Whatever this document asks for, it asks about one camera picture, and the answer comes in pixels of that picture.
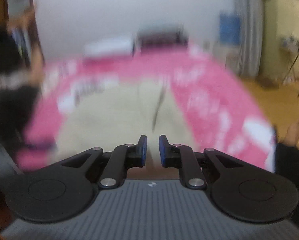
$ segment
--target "white wall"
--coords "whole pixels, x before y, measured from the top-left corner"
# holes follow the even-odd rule
[[[153,22],[183,23],[193,41],[217,40],[219,12],[233,0],[35,0],[36,22],[47,59],[82,52],[84,44],[131,33]]]
[[[278,1],[278,37],[293,34],[299,39],[299,0]]]

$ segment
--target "ribbed plastic surface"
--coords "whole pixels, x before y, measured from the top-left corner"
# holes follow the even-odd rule
[[[126,180],[122,187],[103,190],[83,213],[55,224],[17,219],[4,232],[10,240],[208,239],[299,240],[289,221],[252,225],[219,212],[203,191],[178,180]]]

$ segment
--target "pink bedspread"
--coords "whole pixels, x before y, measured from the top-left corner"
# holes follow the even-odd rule
[[[43,96],[26,131],[27,140],[55,138],[73,108],[73,94],[89,89],[82,88],[84,84],[97,83],[98,89],[106,89],[142,78],[169,85],[201,151],[216,148],[270,169],[265,160],[274,149],[271,125],[240,81],[195,45],[94,62],[77,58],[49,63]],[[45,152],[22,151],[17,164],[24,170],[35,170],[46,166],[48,158]]]

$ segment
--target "curtain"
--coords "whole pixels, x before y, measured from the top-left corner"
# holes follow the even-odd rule
[[[262,0],[235,0],[235,11],[241,18],[239,74],[256,77],[262,51],[263,2]]]

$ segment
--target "logo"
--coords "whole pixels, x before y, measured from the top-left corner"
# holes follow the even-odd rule
[[[155,182],[150,182],[147,185],[149,185],[150,187],[155,187],[157,184]]]

